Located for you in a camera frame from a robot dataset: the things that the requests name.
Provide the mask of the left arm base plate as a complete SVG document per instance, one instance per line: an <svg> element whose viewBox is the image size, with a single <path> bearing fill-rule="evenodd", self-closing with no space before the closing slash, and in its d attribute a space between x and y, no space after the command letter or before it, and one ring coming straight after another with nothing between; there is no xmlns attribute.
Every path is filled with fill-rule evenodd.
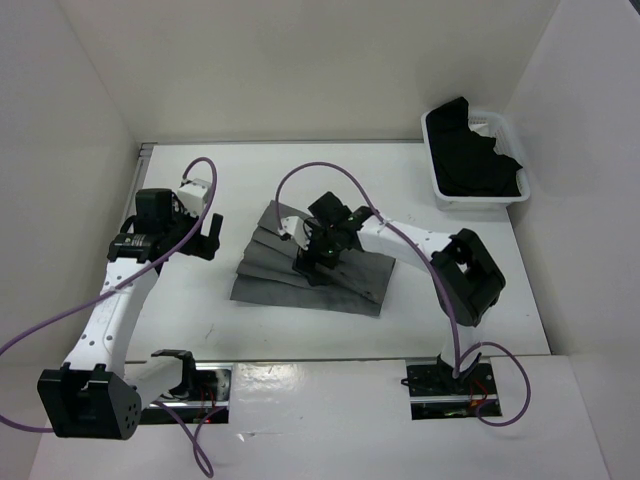
<svg viewBox="0 0 640 480"><path fill-rule="evenodd" d="M199 384L189 393L164 393L158 400L187 425L226 424L232 387L232 363L197 362Z"/></svg>

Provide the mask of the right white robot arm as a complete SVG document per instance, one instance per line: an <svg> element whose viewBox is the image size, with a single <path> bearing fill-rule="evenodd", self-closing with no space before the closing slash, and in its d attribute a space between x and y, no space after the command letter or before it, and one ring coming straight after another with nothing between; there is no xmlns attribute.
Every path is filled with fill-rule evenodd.
<svg viewBox="0 0 640 480"><path fill-rule="evenodd" d="M295 241L295 269L318 284L320 267L334 269L345 251L378 254L426 272L433 282L440 308L451 325L438 360L438 381L459 393L473 380L477 354L476 328L498 302L506 279L472 230L439 233L384 217L370 205L351 210L328 192L310 207L311 217L279 220L279 234Z"/></svg>

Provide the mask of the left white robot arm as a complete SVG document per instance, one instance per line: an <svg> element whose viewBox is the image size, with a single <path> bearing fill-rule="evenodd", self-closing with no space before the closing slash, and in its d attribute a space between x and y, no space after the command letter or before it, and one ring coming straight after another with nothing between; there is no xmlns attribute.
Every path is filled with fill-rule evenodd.
<svg viewBox="0 0 640 480"><path fill-rule="evenodd" d="M128 377L126 355L144 303L171 252L210 261L218 250L222 216L201 225L213 197L204 180L185 180L177 191L141 189L108 250L102 300L59 369L42 372L37 391L61 438L127 440L143 410L165 393L184 400L199 391L188 350L154 352Z"/></svg>

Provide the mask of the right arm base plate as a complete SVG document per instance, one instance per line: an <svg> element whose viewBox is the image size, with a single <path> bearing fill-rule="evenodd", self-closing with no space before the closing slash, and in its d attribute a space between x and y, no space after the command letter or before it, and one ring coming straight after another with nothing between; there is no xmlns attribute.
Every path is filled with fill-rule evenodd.
<svg viewBox="0 0 640 480"><path fill-rule="evenodd" d="M409 394L413 420L473 418L476 409L489 418L502 416L493 369L480 360L469 373L453 379L440 358L408 361L400 380Z"/></svg>

